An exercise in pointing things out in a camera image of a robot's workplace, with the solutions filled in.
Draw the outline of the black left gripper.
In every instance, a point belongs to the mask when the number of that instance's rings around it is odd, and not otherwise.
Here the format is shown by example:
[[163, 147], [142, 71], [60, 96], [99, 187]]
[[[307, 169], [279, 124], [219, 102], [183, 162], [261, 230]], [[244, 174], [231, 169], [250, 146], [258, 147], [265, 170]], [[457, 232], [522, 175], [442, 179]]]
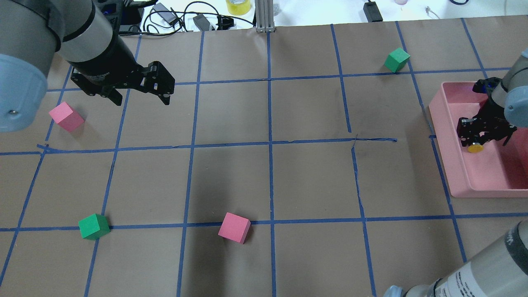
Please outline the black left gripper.
[[174, 77], [159, 61], [151, 62], [147, 67], [138, 64], [136, 69], [110, 81], [89, 79], [79, 71], [71, 75], [71, 80], [88, 96], [108, 98], [117, 106], [123, 102], [123, 95], [118, 90], [131, 89], [154, 94], [164, 105], [169, 105], [175, 88]]

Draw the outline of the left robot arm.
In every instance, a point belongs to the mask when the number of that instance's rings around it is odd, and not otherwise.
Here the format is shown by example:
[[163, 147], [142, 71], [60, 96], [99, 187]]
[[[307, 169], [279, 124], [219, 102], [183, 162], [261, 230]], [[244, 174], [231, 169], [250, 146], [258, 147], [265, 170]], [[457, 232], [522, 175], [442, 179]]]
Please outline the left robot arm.
[[141, 66], [92, 0], [2, 0], [1, 132], [34, 121], [58, 54], [74, 69], [72, 81], [87, 96], [120, 106], [119, 90], [150, 93], [169, 105], [175, 79], [159, 61]]

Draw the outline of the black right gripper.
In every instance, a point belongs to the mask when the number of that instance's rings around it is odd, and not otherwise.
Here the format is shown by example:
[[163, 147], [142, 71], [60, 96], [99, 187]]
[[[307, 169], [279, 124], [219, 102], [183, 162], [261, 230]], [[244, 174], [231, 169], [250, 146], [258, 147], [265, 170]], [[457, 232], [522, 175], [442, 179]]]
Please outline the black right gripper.
[[456, 132], [462, 147], [470, 147], [475, 141], [500, 141], [503, 146], [510, 141], [517, 127], [510, 124], [500, 106], [484, 104], [472, 118], [460, 117]]

